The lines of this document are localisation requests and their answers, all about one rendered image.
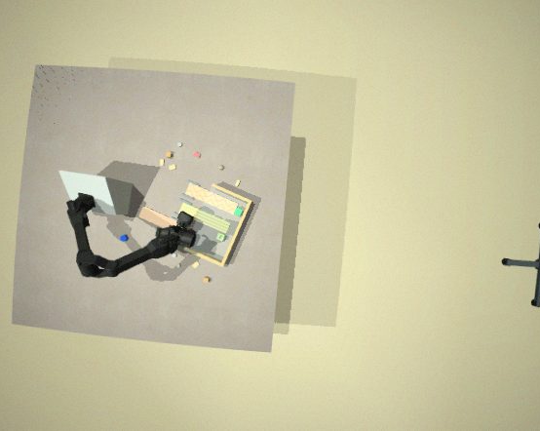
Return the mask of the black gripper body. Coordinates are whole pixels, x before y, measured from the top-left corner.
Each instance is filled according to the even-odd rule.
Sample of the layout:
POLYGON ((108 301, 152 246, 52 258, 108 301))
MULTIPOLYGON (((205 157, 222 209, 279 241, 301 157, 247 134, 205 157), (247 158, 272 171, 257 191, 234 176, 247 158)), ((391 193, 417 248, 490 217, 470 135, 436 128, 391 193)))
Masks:
POLYGON ((187 224, 190 225, 192 221, 194 220, 194 216, 188 214, 185 211, 181 211, 177 217, 176 226, 175 225, 169 225, 169 227, 175 227, 177 231, 183 229, 187 224), (182 227, 182 228, 181 228, 182 227))

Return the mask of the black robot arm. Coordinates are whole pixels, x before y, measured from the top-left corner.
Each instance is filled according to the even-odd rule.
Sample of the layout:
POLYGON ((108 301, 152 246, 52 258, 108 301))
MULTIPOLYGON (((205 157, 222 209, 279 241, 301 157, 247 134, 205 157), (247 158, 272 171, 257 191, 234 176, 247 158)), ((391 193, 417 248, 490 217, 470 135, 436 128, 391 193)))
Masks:
POLYGON ((191 249, 196 242, 196 231, 183 228, 179 232, 175 227, 157 227, 156 237, 143 248, 117 260, 107 260, 94 255, 90 249, 86 227, 90 227, 87 212, 94 208, 94 196, 78 192, 76 200, 67 202, 69 221, 73 226, 79 252, 76 263, 85 277, 116 277, 150 258, 160 258, 177 250, 177 246, 191 249), (170 242, 172 246, 170 247, 170 242), (98 267, 104 269, 98 269, 98 267))

